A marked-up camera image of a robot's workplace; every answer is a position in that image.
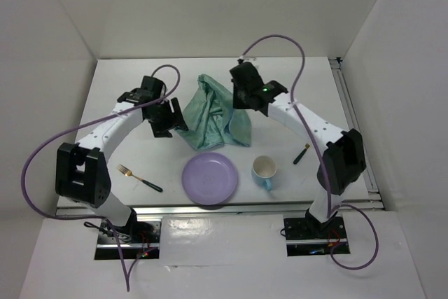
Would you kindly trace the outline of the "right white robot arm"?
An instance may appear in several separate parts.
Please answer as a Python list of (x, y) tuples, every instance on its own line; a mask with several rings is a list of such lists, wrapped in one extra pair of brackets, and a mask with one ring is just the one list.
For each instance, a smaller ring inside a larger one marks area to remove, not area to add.
[(321, 189), (307, 210), (305, 228), (312, 237), (322, 237), (341, 207), (347, 188), (366, 169), (363, 138), (354, 128), (343, 130), (293, 99), (276, 81), (255, 85), (233, 84), (236, 109), (259, 111), (284, 125), (311, 144), (318, 156), (316, 177)]

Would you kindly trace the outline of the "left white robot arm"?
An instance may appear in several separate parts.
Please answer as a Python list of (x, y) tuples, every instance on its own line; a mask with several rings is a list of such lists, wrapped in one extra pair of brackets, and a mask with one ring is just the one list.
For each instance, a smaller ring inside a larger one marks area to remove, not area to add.
[(170, 130), (175, 127), (188, 129), (177, 98), (139, 107), (150, 99), (151, 94), (140, 89), (124, 93), (110, 120), (101, 122), (77, 143), (63, 143), (57, 149), (56, 193), (108, 219), (108, 227), (122, 242), (138, 239), (140, 234), (152, 232), (153, 227), (138, 221), (135, 210), (112, 193), (107, 167), (111, 155), (145, 120), (156, 138), (170, 138)]

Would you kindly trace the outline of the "teal patterned satin cloth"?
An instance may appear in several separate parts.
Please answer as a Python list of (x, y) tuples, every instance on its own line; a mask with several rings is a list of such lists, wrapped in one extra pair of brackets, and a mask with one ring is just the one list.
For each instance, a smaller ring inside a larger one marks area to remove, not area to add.
[(196, 151), (226, 144), (251, 146), (251, 119), (245, 110), (233, 108), (233, 95), (214, 78), (201, 74), (198, 89), (183, 110), (188, 130), (175, 131)]

